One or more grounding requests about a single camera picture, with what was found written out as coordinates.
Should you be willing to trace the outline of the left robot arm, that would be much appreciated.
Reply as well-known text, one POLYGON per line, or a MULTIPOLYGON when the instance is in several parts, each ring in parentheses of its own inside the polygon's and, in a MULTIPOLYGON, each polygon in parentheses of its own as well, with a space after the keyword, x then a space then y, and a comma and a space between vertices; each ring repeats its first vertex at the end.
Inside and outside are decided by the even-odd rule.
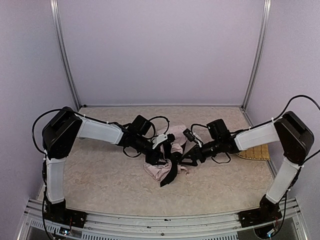
POLYGON ((159 157, 160 145, 168 140, 167 133, 153 134, 146 137, 154 124, 138 115, 133 122, 120 124, 116 121, 103 121, 72 110, 70 107, 49 110, 33 122, 31 137, 35 137, 38 121, 44 116, 55 113, 55 116, 41 131, 42 146, 35 148, 44 155, 45 196, 51 204, 60 204, 65 200, 64 168, 76 139, 91 139, 120 146, 123 149, 133 148, 138 154, 159 157))

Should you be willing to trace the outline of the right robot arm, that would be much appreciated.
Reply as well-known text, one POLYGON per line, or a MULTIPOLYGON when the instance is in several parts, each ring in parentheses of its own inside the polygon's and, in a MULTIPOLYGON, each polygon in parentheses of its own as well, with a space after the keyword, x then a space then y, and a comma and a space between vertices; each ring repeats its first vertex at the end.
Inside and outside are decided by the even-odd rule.
POLYGON ((293 112, 284 113, 277 120, 270 120, 260 126, 231 133, 222 119, 206 125, 212 141, 194 145, 183 155, 180 164, 197 166, 207 158, 220 153, 237 154, 250 148, 280 142, 283 149, 283 163, 265 199, 278 204, 293 181, 309 154, 315 137, 312 131, 293 112))

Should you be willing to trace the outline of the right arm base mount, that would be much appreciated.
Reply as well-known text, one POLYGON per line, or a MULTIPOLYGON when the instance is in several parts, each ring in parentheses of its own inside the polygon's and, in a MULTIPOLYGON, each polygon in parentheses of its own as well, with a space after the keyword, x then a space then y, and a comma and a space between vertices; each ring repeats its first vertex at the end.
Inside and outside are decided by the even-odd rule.
POLYGON ((272 207, 260 206, 240 211, 238 216, 242 228, 272 222, 283 217, 278 205, 272 207))

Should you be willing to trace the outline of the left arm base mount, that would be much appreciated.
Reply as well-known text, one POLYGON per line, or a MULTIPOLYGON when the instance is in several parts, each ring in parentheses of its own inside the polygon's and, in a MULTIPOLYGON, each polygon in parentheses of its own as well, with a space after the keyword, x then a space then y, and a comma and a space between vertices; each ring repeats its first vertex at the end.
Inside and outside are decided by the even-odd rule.
POLYGON ((44 219, 69 227, 84 228, 87 213, 54 204, 45 207, 44 219))

